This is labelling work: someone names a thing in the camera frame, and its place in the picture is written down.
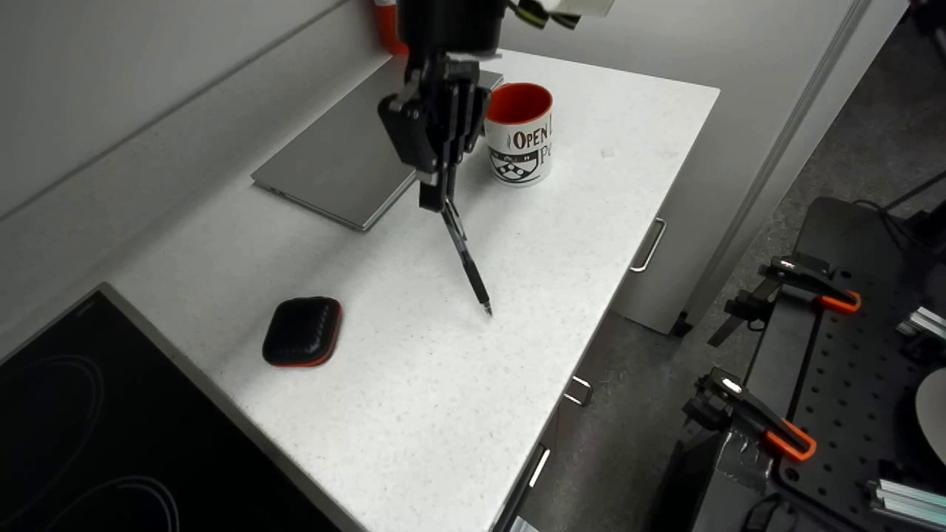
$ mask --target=white cabinet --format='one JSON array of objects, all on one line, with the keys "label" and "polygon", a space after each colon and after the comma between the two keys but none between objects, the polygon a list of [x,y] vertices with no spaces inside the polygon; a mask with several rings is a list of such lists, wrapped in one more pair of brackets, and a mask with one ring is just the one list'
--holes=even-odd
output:
[{"label": "white cabinet", "polygon": [[901,11],[901,0],[619,0],[573,33],[505,19],[505,46],[721,87],[660,213],[664,235],[648,271],[632,271],[614,299],[620,315],[656,331],[682,311],[697,318],[765,222],[755,206],[777,203]]}]

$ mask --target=cabinet door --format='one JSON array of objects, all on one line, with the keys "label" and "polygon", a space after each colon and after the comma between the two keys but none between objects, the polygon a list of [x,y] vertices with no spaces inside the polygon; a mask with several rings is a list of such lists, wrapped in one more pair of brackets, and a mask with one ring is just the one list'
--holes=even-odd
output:
[{"label": "cabinet door", "polygon": [[721,96],[664,206],[648,271],[614,311],[670,331],[799,104],[820,84],[870,0],[619,0],[573,33],[505,19],[505,43],[718,84]]}]

